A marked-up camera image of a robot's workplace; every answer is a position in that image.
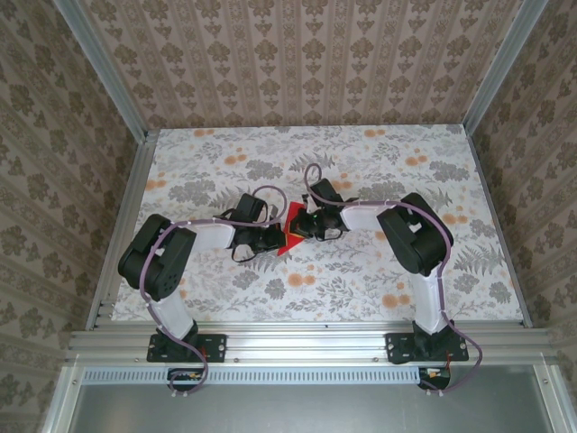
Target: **perforated metal strip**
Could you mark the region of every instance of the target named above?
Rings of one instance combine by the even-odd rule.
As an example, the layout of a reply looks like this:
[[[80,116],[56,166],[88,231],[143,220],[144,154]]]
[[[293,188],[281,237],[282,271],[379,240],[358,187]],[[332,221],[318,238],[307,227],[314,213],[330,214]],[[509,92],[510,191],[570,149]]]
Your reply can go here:
[[[168,367],[90,367],[83,385],[166,384]],[[417,367],[213,367],[207,384],[410,384],[419,383]]]

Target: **patterned wall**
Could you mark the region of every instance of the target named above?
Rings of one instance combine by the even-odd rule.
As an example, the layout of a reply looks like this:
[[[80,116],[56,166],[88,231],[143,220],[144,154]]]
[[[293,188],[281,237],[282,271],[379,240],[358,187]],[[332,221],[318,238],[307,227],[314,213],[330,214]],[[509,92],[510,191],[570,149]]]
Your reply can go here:
[[[51,1],[0,2],[0,430],[38,428],[135,143]]]
[[[522,0],[82,0],[150,128],[460,123]]]
[[[577,394],[577,1],[550,1],[474,142],[527,305]]]

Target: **floral tablecloth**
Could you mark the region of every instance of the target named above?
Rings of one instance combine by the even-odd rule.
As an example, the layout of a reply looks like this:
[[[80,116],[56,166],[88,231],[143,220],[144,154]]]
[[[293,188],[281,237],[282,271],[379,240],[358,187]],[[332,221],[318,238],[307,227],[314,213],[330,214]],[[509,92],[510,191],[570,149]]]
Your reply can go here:
[[[460,125],[178,129],[160,132],[136,230],[152,213],[172,220],[217,215],[244,191],[276,185],[305,193],[318,162],[343,198],[421,194],[454,236],[445,270],[450,316],[521,319],[469,144]],[[281,207],[274,191],[259,195]],[[230,250],[191,254],[179,285],[196,320],[381,321],[411,319],[413,291],[383,233],[305,241],[288,253],[236,264]],[[114,319],[149,319],[123,281]]]

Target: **red object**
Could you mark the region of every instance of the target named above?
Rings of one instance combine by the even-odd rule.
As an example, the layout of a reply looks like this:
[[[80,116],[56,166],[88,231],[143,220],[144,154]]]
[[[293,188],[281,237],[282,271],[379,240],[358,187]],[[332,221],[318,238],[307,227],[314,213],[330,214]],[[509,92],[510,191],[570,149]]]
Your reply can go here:
[[[300,244],[301,242],[303,242],[305,240],[304,237],[298,236],[298,235],[293,235],[289,232],[290,222],[297,216],[298,210],[304,209],[304,208],[305,208],[305,205],[303,205],[302,203],[297,203],[296,201],[290,202],[290,206],[288,206],[287,222],[285,223],[285,228],[283,228],[283,230],[282,230],[283,232],[285,232],[285,235],[287,236],[287,244],[279,249],[279,252],[277,253],[277,255],[284,254],[290,248],[292,248],[295,245]]]

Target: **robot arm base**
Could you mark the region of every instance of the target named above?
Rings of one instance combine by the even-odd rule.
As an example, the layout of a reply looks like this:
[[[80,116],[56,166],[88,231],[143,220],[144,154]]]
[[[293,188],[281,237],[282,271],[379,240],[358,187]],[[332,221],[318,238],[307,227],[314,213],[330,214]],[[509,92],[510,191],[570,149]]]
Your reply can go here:
[[[198,326],[195,322],[183,341],[197,348],[209,363],[223,363],[225,360],[225,334],[198,334]],[[149,363],[193,364],[201,362],[192,351],[175,343],[159,330],[151,336],[148,347],[146,361]]]
[[[448,325],[430,335],[413,322],[413,332],[387,334],[385,342],[387,357],[393,364],[469,361],[464,338]]]

